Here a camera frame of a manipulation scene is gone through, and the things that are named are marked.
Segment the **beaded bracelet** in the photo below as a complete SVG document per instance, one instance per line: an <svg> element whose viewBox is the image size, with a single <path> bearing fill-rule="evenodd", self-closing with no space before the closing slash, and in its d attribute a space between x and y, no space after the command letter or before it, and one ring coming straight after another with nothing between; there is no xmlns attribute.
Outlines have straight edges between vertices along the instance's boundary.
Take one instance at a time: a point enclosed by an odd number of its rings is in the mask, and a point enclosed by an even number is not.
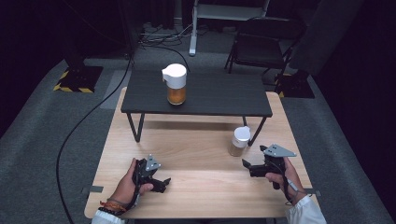
<svg viewBox="0 0 396 224"><path fill-rule="evenodd" d="M99 207L98 210L99 210L99 211L102 211L102 212L109 213L110 215L113 215L113 216L116 215L116 211L112 211L112 210L107 209L107 208L105 208L105 207Z"/></svg>

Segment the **orange liquid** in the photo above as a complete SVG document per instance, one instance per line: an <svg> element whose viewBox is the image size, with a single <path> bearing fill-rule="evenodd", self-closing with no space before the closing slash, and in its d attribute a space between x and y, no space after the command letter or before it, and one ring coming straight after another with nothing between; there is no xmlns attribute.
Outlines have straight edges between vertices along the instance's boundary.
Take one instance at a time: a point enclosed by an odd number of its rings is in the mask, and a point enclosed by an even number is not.
<svg viewBox="0 0 396 224"><path fill-rule="evenodd" d="M181 105L186 100L186 87L181 89L171 89L168 87L168 101L172 105Z"/></svg>

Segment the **hand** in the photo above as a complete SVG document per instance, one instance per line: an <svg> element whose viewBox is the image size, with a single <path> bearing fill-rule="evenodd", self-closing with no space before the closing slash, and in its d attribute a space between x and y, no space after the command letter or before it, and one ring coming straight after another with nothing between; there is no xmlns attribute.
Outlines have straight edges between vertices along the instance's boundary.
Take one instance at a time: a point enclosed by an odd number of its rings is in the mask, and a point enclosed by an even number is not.
<svg viewBox="0 0 396 224"><path fill-rule="evenodd" d="M128 172L126 175L120 180L119 184L117 185L116 190L114 193L111 195L110 199L112 203L123 203L120 204L121 206L125 207L125 204L129 204L134 197L134 181L132 180L132 175L134 174L134 168L136 166L136 159L132 159L131 166L128 169ZM140 195L143 195L146 191L150 191L154 188L152 184L144 184L140 187ZM112 210L112 211L118 211L115 208L107 207L105 208Z"/></svg>
<svg viewBox="0 0 396 224"><path fill-rule="evenodd" d="M300 177L297 175L296 169L294 166L291 164L289 158L284 157L285 160L285 176L287 179L291 180L291 182L294 183L294 185L297 187L298 192L296 192L291 186L288 186L288 194L289 197L292 198L292 204L295 205L297 202L299 202L305 195L305 190L303 188L303 185L301 184ZM270 181L270 182L276 182L279 184L280 189L285 192L284 187L283 187L283 177L282 175L274 174L274 173L267 173L265 177Z"/></svg>

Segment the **black table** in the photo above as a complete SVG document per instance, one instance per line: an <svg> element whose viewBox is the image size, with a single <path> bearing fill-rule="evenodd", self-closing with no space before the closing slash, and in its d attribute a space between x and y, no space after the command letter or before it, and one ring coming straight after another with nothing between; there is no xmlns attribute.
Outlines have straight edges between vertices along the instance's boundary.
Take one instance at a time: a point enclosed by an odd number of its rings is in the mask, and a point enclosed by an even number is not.
<svg viewBox="0 0 396 224"><path fill-rule="evenodd" d="M145 114L236 116L243 118L245 126L246 117L262 117L248 141L251 146L265 120L273 115L260 76L188 73L186 88L186 101L171 105L162 71L132 71L121 112L126 113L136 142L140 141ZM141 114L137 131L133 113Z"/></svg>

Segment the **beverage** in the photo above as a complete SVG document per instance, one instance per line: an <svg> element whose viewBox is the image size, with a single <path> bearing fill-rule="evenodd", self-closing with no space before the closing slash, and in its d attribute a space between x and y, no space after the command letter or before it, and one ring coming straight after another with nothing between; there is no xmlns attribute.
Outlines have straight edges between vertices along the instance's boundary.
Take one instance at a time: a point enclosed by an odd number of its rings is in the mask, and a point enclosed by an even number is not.
<svg viewBox="0 0 396 224"><path fill-rule="evenodd" d="M181 89L172 89L168 87L168 101L172 105L181 105L186 100L186 87Z"/></svg>
<svg viewBox="0 0 396 224"><path fill-rule="evenodd" d="M230 155L235 157L242 156L242 152L244 152L245 147L236 147L233 143L228 147L228 152Z"/></svg>

